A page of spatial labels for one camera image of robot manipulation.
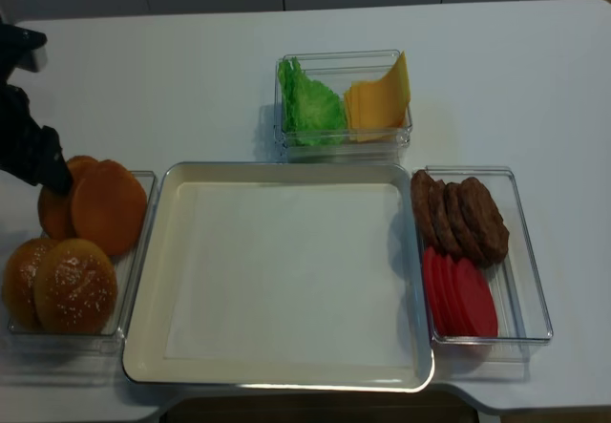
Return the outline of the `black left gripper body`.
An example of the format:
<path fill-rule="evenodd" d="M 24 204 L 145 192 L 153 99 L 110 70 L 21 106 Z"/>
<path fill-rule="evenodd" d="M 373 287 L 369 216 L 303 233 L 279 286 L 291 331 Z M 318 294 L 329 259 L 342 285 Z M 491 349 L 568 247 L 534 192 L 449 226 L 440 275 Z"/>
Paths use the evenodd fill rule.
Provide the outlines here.
<path fill-rule="evenodd" d="M 30 184 L 40 183 L 45 154 L 61 152 L 54 128 L 40 127 L 30 114 L 29 99 L 15 86 L 1 86 L 1 169 Z"/>

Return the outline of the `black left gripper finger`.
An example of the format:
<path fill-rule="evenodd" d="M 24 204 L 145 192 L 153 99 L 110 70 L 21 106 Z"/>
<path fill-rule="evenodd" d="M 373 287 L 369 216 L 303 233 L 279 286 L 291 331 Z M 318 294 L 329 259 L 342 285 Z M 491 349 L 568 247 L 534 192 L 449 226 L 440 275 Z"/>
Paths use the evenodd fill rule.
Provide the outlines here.
<path fill-rule="evenodd" d="M 45 154 L 40 164 L 40 183 L 55 194 L 69 194 L 73 175 L 61 152 Z"/>

